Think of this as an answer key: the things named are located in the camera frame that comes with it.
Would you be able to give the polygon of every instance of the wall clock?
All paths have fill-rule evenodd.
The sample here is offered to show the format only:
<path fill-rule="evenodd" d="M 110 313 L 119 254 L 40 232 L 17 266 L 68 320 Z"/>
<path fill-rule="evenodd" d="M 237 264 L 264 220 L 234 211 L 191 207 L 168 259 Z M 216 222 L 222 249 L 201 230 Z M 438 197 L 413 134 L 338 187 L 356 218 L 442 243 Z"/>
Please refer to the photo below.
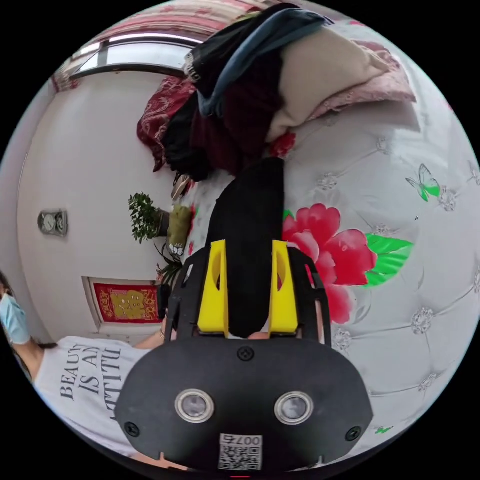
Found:
<path fill-rule="evenodd" d="M 65 237 L 68 231 L 66 210 L 42 210 L 38 215 L 38 228 L 45 235 Z"/>

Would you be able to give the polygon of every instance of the beige pillow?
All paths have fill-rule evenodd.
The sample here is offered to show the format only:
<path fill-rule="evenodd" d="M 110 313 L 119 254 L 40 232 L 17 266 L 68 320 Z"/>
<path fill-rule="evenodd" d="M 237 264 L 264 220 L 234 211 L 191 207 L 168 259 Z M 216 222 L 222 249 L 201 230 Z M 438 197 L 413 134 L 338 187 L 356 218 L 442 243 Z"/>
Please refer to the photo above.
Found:
<path fill-rule="evenodd" d="M 324 100 L 368 82 L 389 66 L 368 49 L 322 28 L 285 47 L 279 92 L 284 106 L 273 117 L 266 142 L 303 124 Z"/>

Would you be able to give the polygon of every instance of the face mask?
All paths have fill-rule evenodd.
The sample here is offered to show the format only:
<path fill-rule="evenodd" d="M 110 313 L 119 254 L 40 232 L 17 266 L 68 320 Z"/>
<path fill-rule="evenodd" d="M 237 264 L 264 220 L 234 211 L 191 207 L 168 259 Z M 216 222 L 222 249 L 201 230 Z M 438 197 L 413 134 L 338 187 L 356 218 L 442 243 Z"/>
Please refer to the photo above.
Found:
<path fill-rule="evenodd" d="M 0 320 L 12 343 L 24 345 L 30 340 L 25 312 L 10 295 L 3 295 L 0 301 Z"/>

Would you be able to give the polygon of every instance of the woman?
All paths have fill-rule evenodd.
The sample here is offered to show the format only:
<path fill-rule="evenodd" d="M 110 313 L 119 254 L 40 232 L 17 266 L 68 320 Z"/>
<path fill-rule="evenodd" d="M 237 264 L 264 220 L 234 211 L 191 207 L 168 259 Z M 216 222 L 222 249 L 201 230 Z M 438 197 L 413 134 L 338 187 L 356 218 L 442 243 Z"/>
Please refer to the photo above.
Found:
<path fill-rule="evenodd" d="M 13 350 L 45 403 L 66 424 L 110 450 L 164 468 L 186 468 L 138 453 L 115 420 L 125 378 L 144 355 L 162 345 L 161 330 L 135 347 L 125 342 L 67 336 L 39 343 L 27 328 L 25 312 L 0 271 L 0 320 Z"/>

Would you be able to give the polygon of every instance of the red poster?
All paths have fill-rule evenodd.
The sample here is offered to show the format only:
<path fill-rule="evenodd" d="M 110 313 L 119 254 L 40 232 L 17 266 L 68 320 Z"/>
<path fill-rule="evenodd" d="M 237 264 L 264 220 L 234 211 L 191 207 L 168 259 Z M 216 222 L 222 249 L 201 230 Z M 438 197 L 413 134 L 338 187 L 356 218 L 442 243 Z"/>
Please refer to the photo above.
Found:
<path fill-rule="evenodd" d="M 105 323 L 160 323 L 156 286 L 94 283 L 93 288 Z"/>

